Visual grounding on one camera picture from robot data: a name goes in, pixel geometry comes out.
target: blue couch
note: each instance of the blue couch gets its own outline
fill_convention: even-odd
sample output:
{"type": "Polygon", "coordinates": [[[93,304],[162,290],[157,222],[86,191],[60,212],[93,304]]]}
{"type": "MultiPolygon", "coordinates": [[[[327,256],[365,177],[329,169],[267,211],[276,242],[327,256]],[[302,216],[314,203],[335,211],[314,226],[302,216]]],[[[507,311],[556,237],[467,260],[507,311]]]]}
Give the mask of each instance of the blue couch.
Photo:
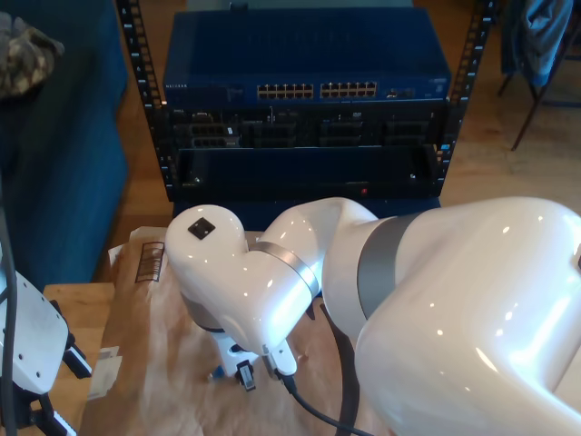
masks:
{"type": "Polygon", "coordinates": [[[90,282],[123,193],[115,124],[127,82],[112,0],[4,0],[61,41],[42,89],[0,104],[3,191],[17,270],[38,289],[90,282]]]}

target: black square sensor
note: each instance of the black square sensor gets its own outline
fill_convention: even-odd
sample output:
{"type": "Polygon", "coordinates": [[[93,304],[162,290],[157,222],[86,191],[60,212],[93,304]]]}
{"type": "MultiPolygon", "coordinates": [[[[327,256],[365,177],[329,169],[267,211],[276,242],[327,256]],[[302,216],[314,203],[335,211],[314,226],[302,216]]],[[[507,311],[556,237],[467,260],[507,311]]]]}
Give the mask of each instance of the black square sensor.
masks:
{"type": "Polygon", "coordinates": [[[188,230],[201,241],[203,238],[212,233],[215,228],[216,226],[210,223],[208,220],[205,218],[200,218],[198,221],[192,224],[188,230]]]}

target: wooden table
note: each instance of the wooden table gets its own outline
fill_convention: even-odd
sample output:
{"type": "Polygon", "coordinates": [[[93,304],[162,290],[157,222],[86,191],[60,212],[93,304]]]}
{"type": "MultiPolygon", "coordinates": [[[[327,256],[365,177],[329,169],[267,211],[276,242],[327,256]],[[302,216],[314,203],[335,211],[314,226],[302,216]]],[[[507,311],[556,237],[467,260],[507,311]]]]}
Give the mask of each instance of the wooden table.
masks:
{"type": "MultiPolygon", "coordinates": [[[[76,344],[94,368],[101,349],[101,338],[113,301],[111,283],[55,284],[44,289],[44,297],[57,300],[74,334],[76,344]]],[[[53,407],[75,430],[81,427],[84,405],[91,388],[91,379],[78,380],[63,363],[58,372],[50,399],[53,407]]],[[[19,435],[42,435],[36,427],[19,435]]]]}

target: camouflage fabric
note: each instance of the camouflage fabric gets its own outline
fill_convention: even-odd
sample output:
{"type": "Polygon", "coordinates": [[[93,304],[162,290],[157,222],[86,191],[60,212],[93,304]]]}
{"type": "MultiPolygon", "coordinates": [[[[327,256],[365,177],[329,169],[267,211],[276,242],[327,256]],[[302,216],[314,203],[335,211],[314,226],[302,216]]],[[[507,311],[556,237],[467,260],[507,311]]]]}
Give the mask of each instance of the camouflage fabric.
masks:
{"type": "Polygon", "coordinates": [[[54,70],[64,47],[21,18],[0,12],[0,100],[26,93],[54,70]]]}

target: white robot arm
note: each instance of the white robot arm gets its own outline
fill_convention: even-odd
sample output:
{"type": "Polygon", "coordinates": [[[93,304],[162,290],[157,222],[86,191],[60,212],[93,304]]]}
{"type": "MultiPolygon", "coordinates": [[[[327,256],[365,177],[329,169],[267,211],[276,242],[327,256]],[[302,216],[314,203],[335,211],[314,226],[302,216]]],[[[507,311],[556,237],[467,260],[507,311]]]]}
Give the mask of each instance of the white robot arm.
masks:
{"type": "Polygon", "coordinates": [[[250,249],[233,213],[200,206],[166,237],[228,375],[259,355],[293,374],[286,337],[322,289],[399,436],[581,432],[552,393],[581,342],[580,244],[579,216],[531,198],[384,220],[331,198],[289,209],[250,249]]]}

